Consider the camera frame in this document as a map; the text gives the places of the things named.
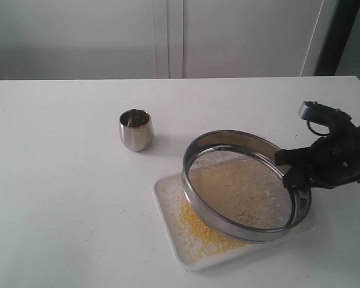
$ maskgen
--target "sieve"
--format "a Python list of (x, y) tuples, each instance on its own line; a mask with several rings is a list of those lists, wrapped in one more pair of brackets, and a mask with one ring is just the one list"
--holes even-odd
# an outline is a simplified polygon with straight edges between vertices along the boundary
[(308, 214), (309, 187), (286, 189), (289, 166), (276, 166), (280, 150), (241, 131), (203, 134), (188, 146), (182, 184), (196, 214), (221, 233), (248, 242), (283, 237)]

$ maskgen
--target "white plate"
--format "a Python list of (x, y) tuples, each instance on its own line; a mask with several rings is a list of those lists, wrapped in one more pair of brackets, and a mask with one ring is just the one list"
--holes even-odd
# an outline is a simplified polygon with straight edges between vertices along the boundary
[[(250, 254), (255, 251), (271, 247), (277, 243), (290, 241), (296, 236), (311, 231), (315, 227), (313, 212), (307, 215), (306, 219), (297, 227), (291, 230), (286, 236), (276, 241), (265, 244), (247, 243), (239, 248), (225, 251), (222, 254), (196, 253), (197, 245), (189, 245), (189, 233), (178, 224), (178, 217), (181, 206), (186, 201), (181, 184), (181, 174), (168, 176), (158, 180), (153, 188), (155, 201), (163, 220), (169, 244), (176, 260), (188, 271), (202, 270), (225, 261)], [(197, 243), (199, 239), (193, 238), (192, 242)]]

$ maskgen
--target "metal cup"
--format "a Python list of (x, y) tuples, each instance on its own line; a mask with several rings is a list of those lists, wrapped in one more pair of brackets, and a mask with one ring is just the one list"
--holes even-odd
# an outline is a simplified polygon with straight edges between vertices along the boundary
[(151, 116), (147, 111), (131, 109), (120, 116), (121, 142), (132, 151), (147, 148), (154, 138)]

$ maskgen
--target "white cabinet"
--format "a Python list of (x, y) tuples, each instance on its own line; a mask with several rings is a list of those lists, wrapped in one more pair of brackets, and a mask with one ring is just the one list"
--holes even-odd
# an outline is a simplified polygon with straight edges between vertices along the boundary
[(312, 75), (337, 0), (0, 0), (0, 79)]

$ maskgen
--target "robotic hand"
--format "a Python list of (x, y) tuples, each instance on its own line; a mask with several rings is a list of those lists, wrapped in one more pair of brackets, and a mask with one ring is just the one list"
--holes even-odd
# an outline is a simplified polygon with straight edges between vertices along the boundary
[[(299, 116), (308, 129), (320, 136), (310, 147), (280, 150), (276, 165), (289, 165), (283, 177), (286, 188), (322, 187), (332, 189), (351, 182), (360, 183), (360, 126), (339, 109), (303, 102)], [(329, 128), (328, 134), (315, 132), (310, 123)]]

